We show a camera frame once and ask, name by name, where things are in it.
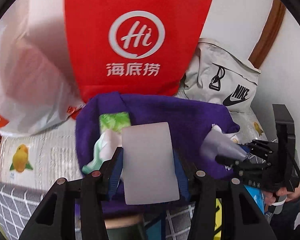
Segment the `purple fabric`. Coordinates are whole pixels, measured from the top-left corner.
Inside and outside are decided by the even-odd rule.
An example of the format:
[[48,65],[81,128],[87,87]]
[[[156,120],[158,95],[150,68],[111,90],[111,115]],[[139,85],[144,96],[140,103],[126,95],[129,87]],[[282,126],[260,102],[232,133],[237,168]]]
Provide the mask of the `purple fabric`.
[[[232,121],[225,106],[167,96],[121,95],[117,92],[95,96],[77,116],[75,133],[80,169],[93,158],[93,147],[100,137],[99,116],[118,112],[128,112],[131,125],[168,122],[172,147],[181,151],[198,169],[215,179],[232,175],[232,171],[227,171],[223,165],[199,154],[212,124],[217,124],[225,133],[239,131],[239,125]],[[103,210],[109,214],[142,208],[125,204],[123,184],[120,183],[114,201],[104,203]]]

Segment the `red shopping bag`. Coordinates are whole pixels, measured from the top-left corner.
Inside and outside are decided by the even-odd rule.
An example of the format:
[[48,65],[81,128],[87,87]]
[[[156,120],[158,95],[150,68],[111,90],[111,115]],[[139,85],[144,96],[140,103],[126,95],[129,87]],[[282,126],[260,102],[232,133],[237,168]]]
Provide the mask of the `red shopping bag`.
[[173,95],[212,0],[65,0],[70,58],[84,101],[98,93]]

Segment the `brown wooden frame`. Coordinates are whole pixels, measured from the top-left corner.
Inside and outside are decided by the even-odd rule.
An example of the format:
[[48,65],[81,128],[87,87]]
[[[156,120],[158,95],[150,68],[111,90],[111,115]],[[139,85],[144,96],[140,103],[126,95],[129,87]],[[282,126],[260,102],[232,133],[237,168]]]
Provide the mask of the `brown wooden frame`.
[[259,69],[266,59],[281,28],[285,11],[286,7],[280,0],[273,0],[272,8],[261,37],[249,57],[249,61],[255,68]]

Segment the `yellow bird print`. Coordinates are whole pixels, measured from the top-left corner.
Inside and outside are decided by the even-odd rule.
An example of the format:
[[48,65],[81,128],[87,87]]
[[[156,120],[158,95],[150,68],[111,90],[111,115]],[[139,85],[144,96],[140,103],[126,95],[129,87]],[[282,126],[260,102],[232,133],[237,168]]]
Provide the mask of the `yellow bird print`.
[[259,136],[261,136],[264,133],[264,131],[260,128],[257,122],[254,122],[253,125],[256,131],[258,132]]
[[10,171],[16,170],[21,173],[25,169],[33,170],[33,167],[29,163],[28,156],[28,148],[24,144],[21,144],[12,158]]

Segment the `white nike bag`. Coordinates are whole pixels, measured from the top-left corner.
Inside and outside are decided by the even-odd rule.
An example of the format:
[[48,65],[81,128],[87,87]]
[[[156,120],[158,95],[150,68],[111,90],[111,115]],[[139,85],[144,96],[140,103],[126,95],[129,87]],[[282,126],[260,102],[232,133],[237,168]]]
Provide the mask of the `white nike bag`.
[[260,70],[235,57],[213,39],[201,38],[176,97],[224,105],[229,111],[249,109]]
[[33,135],[84,105],[58,68],[26,40],[28,7],[29,0],[17,0],[0,20],[2,136]]

